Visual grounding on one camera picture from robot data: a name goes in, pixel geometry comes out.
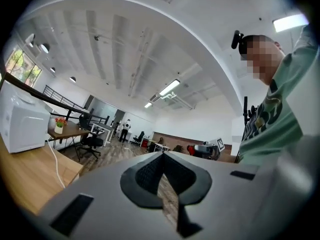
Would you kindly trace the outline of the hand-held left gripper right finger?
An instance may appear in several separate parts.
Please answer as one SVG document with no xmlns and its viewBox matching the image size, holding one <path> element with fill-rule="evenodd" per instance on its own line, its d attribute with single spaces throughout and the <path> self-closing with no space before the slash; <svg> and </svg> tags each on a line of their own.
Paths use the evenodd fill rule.
<svg viewBox="0 0 320 240">
<path fill-rule="evenodd" d="M 211 180 L 196 177 L 206 190 L 200 202 L 185 205 L 182 232 L 165 229 L 166 240 L 272 240 L 283 230 L 283 158 L 263 165 L 235 164 L 167 152 L 174 161 Z"/>
</svg>

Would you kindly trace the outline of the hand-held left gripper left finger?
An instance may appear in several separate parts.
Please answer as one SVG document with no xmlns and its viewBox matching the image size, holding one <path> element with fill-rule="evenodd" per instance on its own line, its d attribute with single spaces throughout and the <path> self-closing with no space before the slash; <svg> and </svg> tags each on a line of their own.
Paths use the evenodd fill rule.
<svg viewBox="0 0 320 240">
<path fill-rule="evenodd" d="M 161 210 L 144 209 L 122 192 L 120 179 L 131 166 L 151 157 L 139 155 L 97 168 L 67 186 L 41 209 L 39 217 L 50 225 L 57 215 L 79 194 L 91 196 L 86 209 L 70 236 L 49 227 L 53 240 L 177 240 L 176 232 Z"/>
</svg>

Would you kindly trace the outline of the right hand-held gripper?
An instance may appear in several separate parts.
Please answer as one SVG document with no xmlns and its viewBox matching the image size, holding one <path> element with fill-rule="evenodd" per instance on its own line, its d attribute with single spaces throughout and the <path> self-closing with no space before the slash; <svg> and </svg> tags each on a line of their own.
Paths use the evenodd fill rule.
<svg viewBox="0 0 320 240">
<path fill-rule="evenodd" d="M 194 146 L 194 156 L 202 159 L 217 161 L 225 149 L 222 138 L 216 138 Z"/>
</svg>

